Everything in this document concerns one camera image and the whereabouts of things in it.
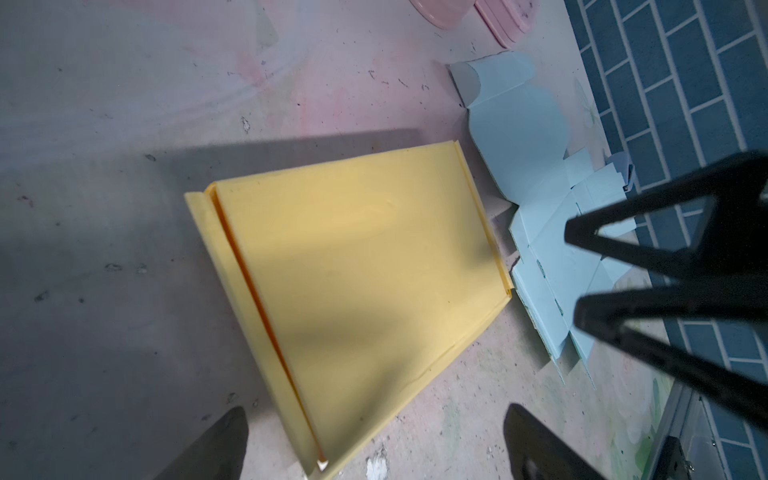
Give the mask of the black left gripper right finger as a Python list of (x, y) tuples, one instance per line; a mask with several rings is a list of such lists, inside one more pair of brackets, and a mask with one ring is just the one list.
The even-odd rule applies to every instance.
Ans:
[(509, 405), (503, 434), (514, 479), (604, 479), (521, 404)]

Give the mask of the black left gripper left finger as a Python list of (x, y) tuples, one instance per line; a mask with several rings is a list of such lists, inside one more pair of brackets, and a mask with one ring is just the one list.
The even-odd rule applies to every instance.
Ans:
[(244, 466), (249, 426), (245, 409), (230, 409), (177, 456), (155, 479), (238, 480)]

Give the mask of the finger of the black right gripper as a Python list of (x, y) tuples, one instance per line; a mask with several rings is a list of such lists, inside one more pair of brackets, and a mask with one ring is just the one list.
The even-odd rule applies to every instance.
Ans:
[(767, 154), (747, 151), (567, 220), (566, 243), (679, 280), (767, 273)]
[(683, 319), (735, 321), (767, 329), (767, 285), (746, 281), (693, 282), (666, 287), (588, 294), (576, 301), (575, 326), (595, 339), (640, 360), (752, 425), (767, 429), (767, 383), (735, 373), (687, 347), (683, 333), (670, 340), (645, 333), (632, 323)]

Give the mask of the yellow paper box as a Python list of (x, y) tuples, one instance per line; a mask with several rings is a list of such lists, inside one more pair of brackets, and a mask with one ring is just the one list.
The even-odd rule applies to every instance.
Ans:
[(311, 479), (338, 473), (512, 296), (456, 141), (220, 180), (185, 202)]

